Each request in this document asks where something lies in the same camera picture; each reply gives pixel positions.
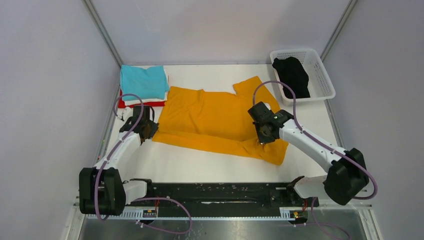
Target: white wall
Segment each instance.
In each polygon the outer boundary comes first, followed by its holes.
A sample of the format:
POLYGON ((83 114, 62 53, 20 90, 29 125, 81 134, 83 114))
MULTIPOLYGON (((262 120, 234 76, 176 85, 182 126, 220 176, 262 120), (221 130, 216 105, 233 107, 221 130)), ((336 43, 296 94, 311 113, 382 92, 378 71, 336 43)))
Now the white wall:
POLYGON ((93 0, 126 64, 265 63, 321 53, 349 0, 93 0))
POLYGON ((375 176, 385 240, 422 239, 424 1, 360 0, 324 61, 346 147, 375 176))
POLYGON ((81 0, 0 7, 0 239, 59 239, 119 67, 81 0))

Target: white plastic basket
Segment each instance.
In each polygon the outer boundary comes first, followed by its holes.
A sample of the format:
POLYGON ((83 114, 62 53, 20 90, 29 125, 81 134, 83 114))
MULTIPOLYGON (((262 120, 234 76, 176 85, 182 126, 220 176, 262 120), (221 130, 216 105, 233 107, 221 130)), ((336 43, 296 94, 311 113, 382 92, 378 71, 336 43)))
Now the white plastic basket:
MULTIPOLYGON (((309 76, 309 83, 307 89, 309 90, 309 98, 297 98, 296 104, 303 104, 312 101, 323 101, 332 99, 336 96, 333 84, 327 74, 326 68, 324 67, 323 61, 317 51, 309 48, 298 48, 298 49, 283 49, 272 51, 269 55, 271 57, 271 63, 274 63, 274 59, 286 59, 288 57, 297 58, 301 63, 309 76)), ((277 71, 274 69, 275 77, 277 81, 280 81, 277 71)), ((283 86, 278 85, 282 96, 282 103, 285 106, 292 106, 293 99, 289 99, 284 95, 283 86)))

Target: tabletop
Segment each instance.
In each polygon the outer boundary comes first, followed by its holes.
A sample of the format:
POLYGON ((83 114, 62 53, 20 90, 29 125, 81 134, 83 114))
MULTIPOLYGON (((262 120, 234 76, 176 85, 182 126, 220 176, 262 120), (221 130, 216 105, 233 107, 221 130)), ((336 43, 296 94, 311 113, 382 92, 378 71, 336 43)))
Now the tabletop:
MULTIPOLYGON (((235 94, 233 84, 254 76, 258 76, 262 82, 276 80, 270 64, 167 65, 164 69, 169 76, 170 86, 210 92, 235 94)), ((276 83, 265 86, 277 99, 281 109, 293 113, 293 107, 283 105, 276 83)), ((154 107, 154 110, 157 122, 162 107, 154 107)), ((296 110, 301 124, 321 138, 336 144, 323 101, 302 104, 296 110)), ((114 121, 107 151, 113 147, 122 125, 122 121, 114 121)), ((136 178, 151 179, 157 183, 291 182, 298 176, 315 177, 326 174, 315 161, 290 144, 280 166, 261 159, 206 152, 151 140, 146 140, 132 158, 137 158, 136 178)))

